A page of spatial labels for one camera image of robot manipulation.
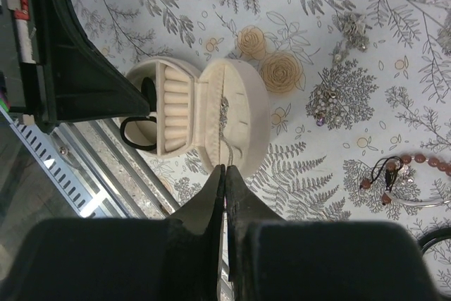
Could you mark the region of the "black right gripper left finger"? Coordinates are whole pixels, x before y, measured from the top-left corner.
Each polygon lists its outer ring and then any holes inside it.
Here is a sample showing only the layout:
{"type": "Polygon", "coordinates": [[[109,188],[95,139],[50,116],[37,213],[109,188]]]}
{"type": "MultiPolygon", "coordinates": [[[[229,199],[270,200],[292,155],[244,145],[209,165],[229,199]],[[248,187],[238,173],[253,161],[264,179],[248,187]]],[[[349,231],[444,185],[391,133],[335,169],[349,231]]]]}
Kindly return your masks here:
{"type": "Polygon", "coordinates": [[[226,169],[152,219],[47,219],[26,235],[2,300],[218,300],[226,169]]]}

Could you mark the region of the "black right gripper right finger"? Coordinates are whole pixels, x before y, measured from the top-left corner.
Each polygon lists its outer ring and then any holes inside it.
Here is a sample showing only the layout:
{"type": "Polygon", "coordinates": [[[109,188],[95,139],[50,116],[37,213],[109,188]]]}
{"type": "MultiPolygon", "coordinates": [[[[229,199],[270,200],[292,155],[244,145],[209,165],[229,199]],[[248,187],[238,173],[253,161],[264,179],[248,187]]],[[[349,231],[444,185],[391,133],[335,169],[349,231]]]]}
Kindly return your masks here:
{"type": "Polygon", "coordinates": [[[408,232],[385,221],[286,221],[225,175],[236,300],[439,300],[408,232]]]}

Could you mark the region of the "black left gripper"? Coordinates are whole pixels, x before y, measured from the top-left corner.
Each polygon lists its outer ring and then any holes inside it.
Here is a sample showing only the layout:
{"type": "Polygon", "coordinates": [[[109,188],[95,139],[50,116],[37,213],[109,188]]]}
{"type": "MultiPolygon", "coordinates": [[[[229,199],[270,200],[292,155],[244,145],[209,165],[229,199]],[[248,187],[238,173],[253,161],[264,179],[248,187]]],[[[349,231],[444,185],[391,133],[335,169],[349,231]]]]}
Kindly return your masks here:
{"type": "Polygon", "coordinates": [[[71,0],[1,0],[1,101],[46,134],[62,123],[150,112],[89,40],[71,0]]]}

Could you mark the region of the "beige round jewelry case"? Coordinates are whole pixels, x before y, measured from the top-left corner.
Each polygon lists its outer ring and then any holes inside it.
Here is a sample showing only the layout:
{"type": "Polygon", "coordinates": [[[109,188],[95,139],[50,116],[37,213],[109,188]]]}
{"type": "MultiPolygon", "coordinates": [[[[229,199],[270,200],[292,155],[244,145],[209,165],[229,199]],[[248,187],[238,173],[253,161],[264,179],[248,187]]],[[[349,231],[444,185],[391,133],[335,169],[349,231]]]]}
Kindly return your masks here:
{"type": "Polygon", "coordinates": [[[195,150],[208,173],[236,166],[252,176],[271,138],[268,92],[257,70],[237,59],[215,59],[204,70],[153,57],[126,78],[150,104],[146,116],[120,118],[122,141],[160,159],[195,150]]]}

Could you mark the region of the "pearl cluster brooch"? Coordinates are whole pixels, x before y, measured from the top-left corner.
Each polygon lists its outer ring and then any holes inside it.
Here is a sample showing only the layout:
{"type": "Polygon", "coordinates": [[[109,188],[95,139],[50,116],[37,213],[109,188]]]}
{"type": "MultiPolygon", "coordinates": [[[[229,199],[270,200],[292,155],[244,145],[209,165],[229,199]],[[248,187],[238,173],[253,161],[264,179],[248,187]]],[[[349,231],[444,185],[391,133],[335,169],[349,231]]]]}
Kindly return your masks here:
{"type": "Polygon", "coordinates": [[[345,109],[338,101],[338,92],[334,87],[319,85],[314,90],[313,117],[318,127],[338,129],[345,122],[345,109]]]}

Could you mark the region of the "floral patterned table mat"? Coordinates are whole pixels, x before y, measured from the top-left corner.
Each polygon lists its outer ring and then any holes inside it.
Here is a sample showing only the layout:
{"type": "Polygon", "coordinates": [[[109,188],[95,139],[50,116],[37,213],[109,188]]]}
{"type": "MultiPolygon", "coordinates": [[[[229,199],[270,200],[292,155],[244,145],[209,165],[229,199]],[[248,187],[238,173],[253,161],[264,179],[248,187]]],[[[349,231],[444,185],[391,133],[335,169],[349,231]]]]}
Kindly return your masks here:
{"type": "MultiPolygon", "coordinates": [[[[240,173],[247,187],[286,221],[400,225],[419,246],[439,300],[450,299],[450,0],[71,2],[89,40],[125,78],[153,57],[199,70],[215,59],[252,65],[268,92],[271,138],[258,170],[240,173]],[[351,50],[334,66],[342,35],[333,17],[344,12],[366,16],[369,47],[351,50]],[[316,125],[312,99],[319,85],[337,90],[346,112],[341,128],[316,125]]],[[[94,121],[113,120],[126,145],[120,118],[127,117],[94,121]]],[[[160,159],[130,148],[179,208],[213,172],[195,150],[160,159]]],[[[66,218],[83,217],[13,212],[1,220],[1,282],[34,226],[66,218]]],[[[222,224],[218,300],[236,300],[226,192],[222,224]]]]}

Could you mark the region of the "small silver earring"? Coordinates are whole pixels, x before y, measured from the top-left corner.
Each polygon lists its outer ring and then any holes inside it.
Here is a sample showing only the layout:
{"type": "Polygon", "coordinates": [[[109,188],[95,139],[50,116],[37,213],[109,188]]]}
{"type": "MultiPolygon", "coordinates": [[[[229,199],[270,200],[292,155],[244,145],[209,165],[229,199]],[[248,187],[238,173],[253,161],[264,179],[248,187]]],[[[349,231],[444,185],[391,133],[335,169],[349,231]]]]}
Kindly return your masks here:
{"type": "Polygon", "coordinates": [[[342,35],[342,39],[332,51],[332,63],[342,63],[356,49],[362,53],[367,52],[369,37],[367,31],[372,27],[366,23],[366,16],[361,13],[344,12],[333,17],[333,24],[342,35]]]}

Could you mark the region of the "aluminium front rail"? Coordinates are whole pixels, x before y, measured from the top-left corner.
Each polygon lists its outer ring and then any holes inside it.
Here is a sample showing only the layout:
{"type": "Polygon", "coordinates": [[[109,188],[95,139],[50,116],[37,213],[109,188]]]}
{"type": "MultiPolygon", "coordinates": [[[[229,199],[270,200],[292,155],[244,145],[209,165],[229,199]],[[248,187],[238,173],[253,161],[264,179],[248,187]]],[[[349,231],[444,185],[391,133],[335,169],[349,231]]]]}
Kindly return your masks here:
{"type": "Polygon", "coordinates": [[[1,111],[1,220],[7,215],[161,219],[179,208],[111,119],[50,134],[1,111]]]}

